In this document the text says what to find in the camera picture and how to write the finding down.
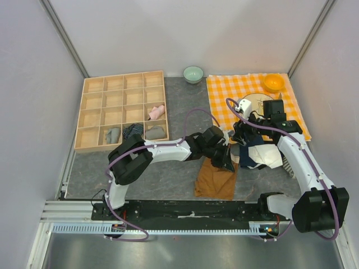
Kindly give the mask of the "orange checkered tablecloth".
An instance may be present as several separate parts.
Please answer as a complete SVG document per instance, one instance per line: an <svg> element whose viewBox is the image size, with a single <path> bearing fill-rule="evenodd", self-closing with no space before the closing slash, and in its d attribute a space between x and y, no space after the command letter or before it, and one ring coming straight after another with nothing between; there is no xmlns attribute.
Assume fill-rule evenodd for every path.
<svg viewBox="0 0 359 269"><path fill-rule="evenodd" d="M238 118L231 112L226 105L226 98L231 98L235 101L243 99L249 94L266 94L271 96L274 100L278 99L279 93L282 93L282 100L284 102L284 111L288 120L296 120L301 129L306 141L311 140L311 135L305 124L297 99L295 97L293 88L289 81L288 75L280 74L285 81L285 87L282 91L277 93L269 93L263 88L264 73L249 73L247 75L210 75L206 79L208 89L210 110L213 116L218 120L220 126L224 129L232 129L233 124L238 121Z"/></svg>

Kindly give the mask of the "wooden compartment tray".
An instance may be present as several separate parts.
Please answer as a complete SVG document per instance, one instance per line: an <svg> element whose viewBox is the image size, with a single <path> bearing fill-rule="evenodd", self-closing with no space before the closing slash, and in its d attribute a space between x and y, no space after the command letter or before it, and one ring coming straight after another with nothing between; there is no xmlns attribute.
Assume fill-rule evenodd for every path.
<svg viewBox="0 0 359 269"><path fill-rule="evenodd" d="M157 120L149 120L154 106L165 106L165 113ZM84 80L74 143L77 153L109 151L123 142L125 127L140 123L141 135L152 126L161 126L169 139L167 104L163 71L129 73L91 77ZM118 143L107 144L109 128L120 128Z"/></svg>

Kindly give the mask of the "beige decorated plate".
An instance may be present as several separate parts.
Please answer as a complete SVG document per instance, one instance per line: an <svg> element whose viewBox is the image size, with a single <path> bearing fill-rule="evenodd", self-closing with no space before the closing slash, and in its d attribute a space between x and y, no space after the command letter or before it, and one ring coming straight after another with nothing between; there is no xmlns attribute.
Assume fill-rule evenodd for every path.
<svg viewBox="0 0 359 269"><path fill-rule="evenodd" d="M263 101L274 100L271 96L261 93L246 95L244 99L249 100L251 102L252 109L260 115L264 115Z"/></svg>

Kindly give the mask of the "left aluminium corner post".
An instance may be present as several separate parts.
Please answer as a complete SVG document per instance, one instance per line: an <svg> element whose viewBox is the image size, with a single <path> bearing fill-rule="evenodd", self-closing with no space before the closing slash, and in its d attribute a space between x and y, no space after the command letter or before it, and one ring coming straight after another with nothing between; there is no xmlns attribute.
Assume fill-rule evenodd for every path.
<svg viewBox="0 0 359 269"><path fill-rule="evenodd" d="M68 35L63 23L61 22L59 16L57 15L55 8L53 7L51 1L49 0L39 0L40 4L44 8L47 16L49 17L51 23L53 24L55 30L57 31L59 37L61 38L64 46L66 47L68 53L70 54L72 60L74 61L76 67L80 71L83 78L89 78L90 75L85 68L77 50L75 49L70 36Z"/></svg>

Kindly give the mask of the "grey ribbed cup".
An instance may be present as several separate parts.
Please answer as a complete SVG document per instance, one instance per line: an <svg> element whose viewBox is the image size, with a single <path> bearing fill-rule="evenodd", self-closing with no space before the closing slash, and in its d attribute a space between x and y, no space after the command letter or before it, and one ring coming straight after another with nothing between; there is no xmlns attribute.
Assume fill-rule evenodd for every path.
<svg viewBox="0 0 359 269"><path fill-rule="evenodd" d="M289 175L291 178L295 179L296 176L295 176L295 174L294 174L294 171L293 171L293 169L292 169L292 167L291 167L289 161L287 160L287 158L286 158L285 156L282 157L282 163L283 163L283 164L282 164L283 169L288 173L288 175Z"/></svg>

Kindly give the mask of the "teal ceramic bowl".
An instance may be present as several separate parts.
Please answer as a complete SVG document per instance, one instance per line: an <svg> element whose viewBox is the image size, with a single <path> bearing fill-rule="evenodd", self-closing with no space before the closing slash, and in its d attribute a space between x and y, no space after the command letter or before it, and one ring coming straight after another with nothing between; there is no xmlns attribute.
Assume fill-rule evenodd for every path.
<svg viewBox="0 0 359 269"><path fill-rule="evenodd" d="M197 66L189 66L183 70L183 77L190 84L199 83L204 76L204 71Z"/></svg>

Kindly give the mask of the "aluminium frame rail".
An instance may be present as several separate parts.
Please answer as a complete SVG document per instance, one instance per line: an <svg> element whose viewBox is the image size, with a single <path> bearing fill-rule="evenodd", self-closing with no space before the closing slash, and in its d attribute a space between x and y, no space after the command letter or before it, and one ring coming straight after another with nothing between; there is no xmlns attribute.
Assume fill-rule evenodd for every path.
<svg viewBox="0 0 359 269"><path fill-rule="evenodd" d="M100 201L48 201L41 216L43 221L117 221L107 205Z"/></svg>

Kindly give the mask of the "brown underwear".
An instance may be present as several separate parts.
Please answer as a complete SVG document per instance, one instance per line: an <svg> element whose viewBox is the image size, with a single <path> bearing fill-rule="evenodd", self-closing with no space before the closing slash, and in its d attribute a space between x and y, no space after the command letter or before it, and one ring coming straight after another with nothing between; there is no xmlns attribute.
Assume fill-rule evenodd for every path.
<svg viewBox="0 0 359 269"><path fill-rule="evenodd" d="M233 200L237 180L238 163L232 163L234 172L212 166L205 158L195 181L195 197Z"/></svg>

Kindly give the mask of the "striped dark rolled cloth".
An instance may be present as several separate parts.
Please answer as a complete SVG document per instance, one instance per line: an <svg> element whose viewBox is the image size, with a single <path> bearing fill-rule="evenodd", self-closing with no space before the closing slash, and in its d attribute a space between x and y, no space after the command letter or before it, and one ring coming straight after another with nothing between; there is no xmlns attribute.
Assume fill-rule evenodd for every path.
<svg viewBox="0 0 359 269"><path fill-rule="evenodd" d="M134 123L125 127L122 131L123 140L127 140L133 135L142 135L144 132L144 126L140 123Z"/></svg>

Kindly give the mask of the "pink rolled cloth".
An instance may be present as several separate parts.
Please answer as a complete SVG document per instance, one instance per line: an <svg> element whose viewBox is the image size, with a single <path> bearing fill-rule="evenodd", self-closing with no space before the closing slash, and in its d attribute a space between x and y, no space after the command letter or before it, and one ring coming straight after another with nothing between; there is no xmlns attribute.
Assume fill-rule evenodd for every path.
<svg viewBox="0 0 359 269"><path fill-rule="evenodd" d="M165 113L165 106L160 105L158 107L154 106L149 115L149 120L157 120Z"/></svg>

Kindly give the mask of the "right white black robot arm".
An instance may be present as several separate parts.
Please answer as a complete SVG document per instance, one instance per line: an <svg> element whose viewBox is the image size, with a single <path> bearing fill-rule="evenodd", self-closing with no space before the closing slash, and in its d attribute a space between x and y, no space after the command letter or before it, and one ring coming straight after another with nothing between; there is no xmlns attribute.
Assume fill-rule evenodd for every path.
<svg viewBox="0 0 359 269"><path fill-rule="evenodd" d="M349 194L337 188L325 175L313 157L303 131L296 120L288 120L282 100L265 100L264 114L256 117L251 102L242 99L239 103L231 98L226 104L239 118L233 125L233 139L248 143L255 136L268 136L279 152L287 159L301 190L296 200L285 194L263 193L257 206L258 217L271 220L276 214L293 221L300 233L314 232L323 239L322 231L331 230L334 240L339 234L346 214Z"/></svg>

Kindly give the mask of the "navy blue underwear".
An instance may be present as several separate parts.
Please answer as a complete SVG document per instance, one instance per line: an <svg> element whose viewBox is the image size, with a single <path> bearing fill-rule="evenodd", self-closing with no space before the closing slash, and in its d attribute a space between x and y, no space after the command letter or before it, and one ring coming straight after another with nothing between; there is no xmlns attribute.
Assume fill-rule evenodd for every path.
<svg viewBox="0 0 359 269"><path fill-rule="evenodd" d="M259 164L253 161L251 157L249 157L248 149L253 146L263 145L264 140L261 136L255 136L255 138L247 142L245 146L240 145L239 143L234 143L231 145L231 154L239 157L239 165L242 168L249 169L263 169L266 167L264 164Z"/></svg>

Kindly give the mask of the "right aluminium corner post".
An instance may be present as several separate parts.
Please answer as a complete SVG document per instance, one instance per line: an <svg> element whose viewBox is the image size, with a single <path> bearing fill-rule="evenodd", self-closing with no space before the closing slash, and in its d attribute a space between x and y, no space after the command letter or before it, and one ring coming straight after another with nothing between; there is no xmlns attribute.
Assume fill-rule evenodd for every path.
<svg viewBox="0 0 359 269"><path fill-rule="evenodd" d="M321 27L324 25L326 18L329 16L333 6L336 4L336 0L327 0L325 1L322 9L320 10L315 22L313 23L309 33L307 34L304 42L302 43L297 55L295 56L287 75L291 78L295 71L298 69L300 63L304 59L307 51L309 50L311 44L315 40L316 36L318 35Z"/></svg>

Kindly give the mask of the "orange bowl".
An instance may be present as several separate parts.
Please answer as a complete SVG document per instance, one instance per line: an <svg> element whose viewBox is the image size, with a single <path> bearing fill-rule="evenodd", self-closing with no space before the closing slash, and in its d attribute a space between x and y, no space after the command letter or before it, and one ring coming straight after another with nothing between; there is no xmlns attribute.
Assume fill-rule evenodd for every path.
<svg viewBox="0 0 359 269"><path fill-rule="evenodd" d="M280 74L267 74L263 78L263 87L270 93L282 91L285 87L284 78Z"/></svg>

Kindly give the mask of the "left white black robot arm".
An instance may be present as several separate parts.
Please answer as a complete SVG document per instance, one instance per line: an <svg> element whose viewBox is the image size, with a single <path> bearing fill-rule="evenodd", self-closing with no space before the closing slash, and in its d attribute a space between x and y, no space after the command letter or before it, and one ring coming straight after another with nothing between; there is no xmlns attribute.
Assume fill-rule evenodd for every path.
<svg viewBox="0 0 359 269"><path fill-rule="evenodd" d="M109 177L109 189L104 196L105 216L110 220L121 218L128 186L149 165L164 161L193 161L203 156L210 159L216 168L235 171L228 133L217 126L173 141L155 142L145 140L139 134L131 136L108 155L105 174Z"/></svg>

